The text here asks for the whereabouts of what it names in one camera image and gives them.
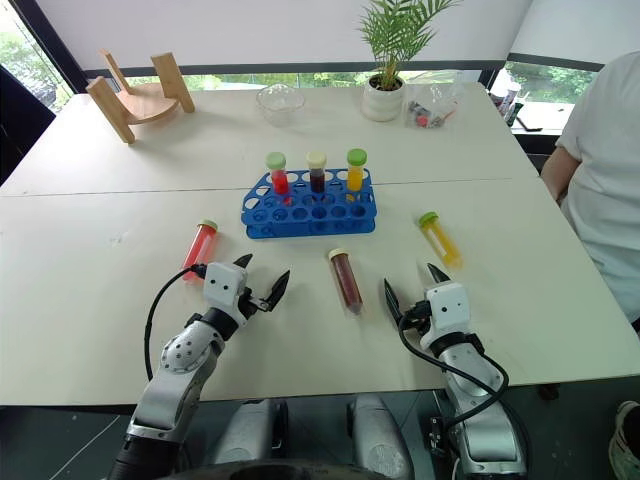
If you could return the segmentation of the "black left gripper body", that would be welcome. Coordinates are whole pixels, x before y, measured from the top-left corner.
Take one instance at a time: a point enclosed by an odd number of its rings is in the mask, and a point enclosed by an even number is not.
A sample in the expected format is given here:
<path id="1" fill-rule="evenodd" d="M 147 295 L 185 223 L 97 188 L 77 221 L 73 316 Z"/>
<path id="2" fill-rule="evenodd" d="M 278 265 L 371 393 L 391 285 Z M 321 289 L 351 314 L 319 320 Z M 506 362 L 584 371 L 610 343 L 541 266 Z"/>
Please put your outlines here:
<path id="1" fill-rule="evenodd" d="M 244 287 L 238 298 L 238 310 L 241 314 L 241 325 L 244 326 L 248 320 L 258 311 L 266 310 L 266 302 L 263 299 L 255 298 L 249 287 Z"/>

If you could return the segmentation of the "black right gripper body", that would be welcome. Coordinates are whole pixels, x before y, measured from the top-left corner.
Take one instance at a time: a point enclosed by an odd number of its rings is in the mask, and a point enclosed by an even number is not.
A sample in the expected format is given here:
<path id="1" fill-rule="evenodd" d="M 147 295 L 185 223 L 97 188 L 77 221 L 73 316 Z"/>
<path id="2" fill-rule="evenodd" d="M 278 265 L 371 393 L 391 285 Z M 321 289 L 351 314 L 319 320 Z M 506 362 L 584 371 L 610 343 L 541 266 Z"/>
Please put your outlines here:
<path id="1" fill-rule="evenodd" d="M 401 314 L 399 330 L 415 330 L 419 334 L 426 334 L 431 327 L 431 305 L 429 301 L 421 300 Z"/>

